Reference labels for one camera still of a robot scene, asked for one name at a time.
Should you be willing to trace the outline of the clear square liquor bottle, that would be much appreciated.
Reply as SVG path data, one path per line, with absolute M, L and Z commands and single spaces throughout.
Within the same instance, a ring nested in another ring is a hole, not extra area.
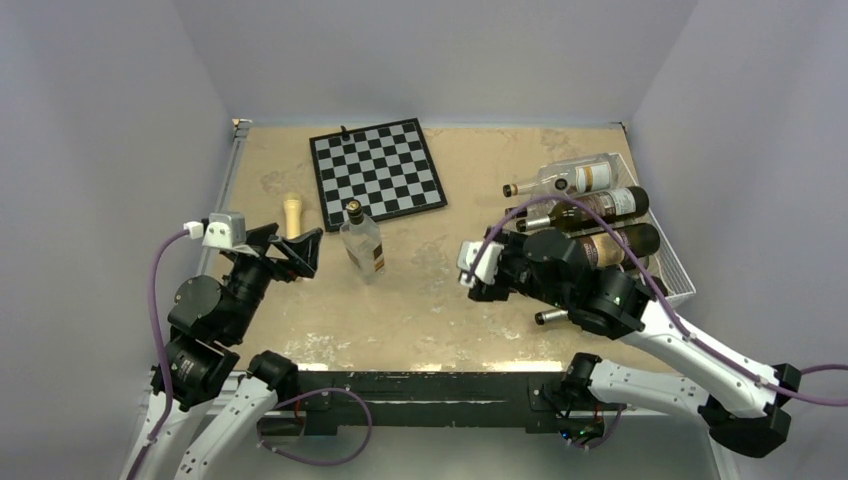
M 385 269 L 381 230 L 356 199 L 345 205 L 346 220 L 339 229 L 346 253 L 366 284 Z

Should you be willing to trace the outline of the green wine bottle white label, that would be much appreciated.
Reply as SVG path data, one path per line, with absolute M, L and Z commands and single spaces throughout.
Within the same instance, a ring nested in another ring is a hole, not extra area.
M 586 206 L 587 212 L 567 202 L 555 202 L 548 214 L 516 221 L 519 232 L 528 232 L 553 227 L 563 232 L 575 232 L 598 226 L 592 213 L 607 223 L 615 223 L 642 217 L 650 207 L 650 199 L 645 189 L 639 186 L 607 189 L 576 198 Z

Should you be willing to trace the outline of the dark wine bottle brown label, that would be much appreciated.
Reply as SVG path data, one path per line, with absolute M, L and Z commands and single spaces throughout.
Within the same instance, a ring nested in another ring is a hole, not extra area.
M 618 239 L 629 248 L 638 262 L 657 253 L 661 247 L 659 231 L 649 223 L 637 223 L 614 229 Z M 623 270 L 636 268 L 623 247 L 607 232 L 574 237 L 593 267 L 620 266 Z

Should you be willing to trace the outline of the clear round bottle blue emblem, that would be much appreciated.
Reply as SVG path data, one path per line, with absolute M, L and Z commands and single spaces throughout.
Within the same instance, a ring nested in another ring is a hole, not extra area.
M 554 161 L 529 179 L 505 184 L 506 198 L 564 193 L 577 195 L 612 188 L 618 179 L 618 153 L 600 153 Z

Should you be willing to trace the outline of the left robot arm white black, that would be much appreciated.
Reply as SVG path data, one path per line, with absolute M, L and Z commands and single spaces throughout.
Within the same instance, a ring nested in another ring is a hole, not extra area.
M 148 285 L 148 312 L 157 364 L 142 431 L 121 473 L 124 479 L 206 479 L 259 423 L 298 395 L 298 366 L 271 351 L 253 357 L 246 376 L 210 422 L 204 420 L 240 357 L 243 338 L 273 282 L 313 278 L 323 237 L 320 228 L 294 239 L 275 223 L 247 229 L 236 213 L 214 213 L 186 222 L 157 250 L 154 260 L 182 238 L 201 241 L 232 267 L 221 279 L 201 274 L 185 280 L 173 297 L 163 333 L 156 296 L 158 268 Z

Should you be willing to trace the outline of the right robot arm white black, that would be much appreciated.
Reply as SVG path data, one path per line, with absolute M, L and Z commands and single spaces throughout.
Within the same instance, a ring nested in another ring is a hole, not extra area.
M 636 406 L 700 419 L 713 441 L 751 458 L 787 441 L 792 419 L 785 405 L 799 388 L 798 368 L 764 364 L 722 344 L 680 318 L 646 282 L 591 264 L 576 239 L 556 230 L 496 232 L 489 241 L 464 242 L 457 266 L 471 300 L 520 294 L 541 301 L 582 331 L 670 367 L 660 374 L 578 353 L 559 385 L 542 395 L 563 420 L 584 406 Z

